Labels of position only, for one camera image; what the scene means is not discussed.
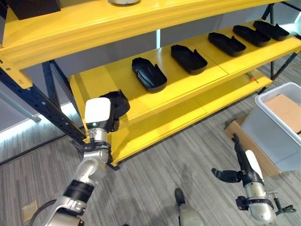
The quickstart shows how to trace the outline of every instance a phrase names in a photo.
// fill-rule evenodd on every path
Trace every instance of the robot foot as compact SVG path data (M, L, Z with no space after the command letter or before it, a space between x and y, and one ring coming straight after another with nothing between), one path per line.
M178 204L178 207L181 206L182 204L185 204L184 193L180 188L175 189L174 197Z

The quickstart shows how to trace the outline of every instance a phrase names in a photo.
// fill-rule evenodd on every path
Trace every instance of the black foot-shaped object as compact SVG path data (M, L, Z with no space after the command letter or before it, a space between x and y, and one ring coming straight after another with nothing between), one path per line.
M239 173L234 170L218 170L216 168L212 168L211 171L215 175L216 178L223 182L227 183L237 183L240 182Z
M178 204L178 207L180 207L182 204L185 203L184 193L180 188L175 189L174 197L175 197L175 200Z

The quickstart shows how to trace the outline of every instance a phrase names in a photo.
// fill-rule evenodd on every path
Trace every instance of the black plastic tray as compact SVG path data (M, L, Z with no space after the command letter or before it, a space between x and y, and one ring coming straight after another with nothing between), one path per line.
M259 30L254 31L245 26L236 25L233 27L233 32L258 47L266 46L271 40L269 36Z
M209 33L208 39L219 49L233 57L242 55L246 49L246 46L238 41L234 36L229 38L226 35L213 32Z
M197 52L193 52L186 46L174 45L171 47L171 56L192 75L202 73L208 62Z
M153 66L148 59L138 57L133 59L132 69L136 73L139 82L148 92L156 93L165 88L167 78L157 64Z
M277 41L283 41L290 34L286 30L281 28L278 24L273 26L264 21L255 21L253 26L260 32L270 36L273 39L276 39Z

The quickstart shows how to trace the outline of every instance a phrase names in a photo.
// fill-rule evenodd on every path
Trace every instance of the robotic hand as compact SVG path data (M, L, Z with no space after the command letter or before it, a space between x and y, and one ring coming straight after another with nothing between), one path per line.
M224 182L237 183L242 180L247 198L239 196L236 199L238 209L248 210L257 225L276 226L274 206L266 196L261 169L256 157L251 150L244 151L236 134L233 134L233 137L240 171L220 171L213 168L212 172L215 177Z
M83 226L80 219L94 187L106 175L111 160L111 146L106 142L109 132L118 130L119 117L130 106L121 90L110 92L86 102L85 119L90 142L84 145L84 157L72 182L52 206L44 226Z

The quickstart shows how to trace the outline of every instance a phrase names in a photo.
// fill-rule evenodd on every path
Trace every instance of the floor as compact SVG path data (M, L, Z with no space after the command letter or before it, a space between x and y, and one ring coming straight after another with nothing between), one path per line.
M82 125L81 118L76 113L72 104L63 105L62 111L76 125ZM41 118L39 122L26 120L0 133L0 165L22 152L26 152L37 145L64 135L64 132L48 121L43 115L39 115L39 117Z
M287 59L276 61L275 68ZM269 66L260 68L269 73ZM301 84L299 56L272 87L288 81ZM233 143L223 132L225 124L254 107L256 94L153 145L121 163L93 192L83 217L87 226L176 226L178 211L174 189L181 187L188 203L208 226L252 226L248 212L236 208L242 184L217 180L211 168L238 170ZM63 137L0 167L0 225L24 226L21 208L61 195L80 162L70 138ZM293 204L294 214L277 217L279 226L301 225L301 172L284 172L265 178L267 189L277 189L283 206ZM40 226L49 209L39 215Z

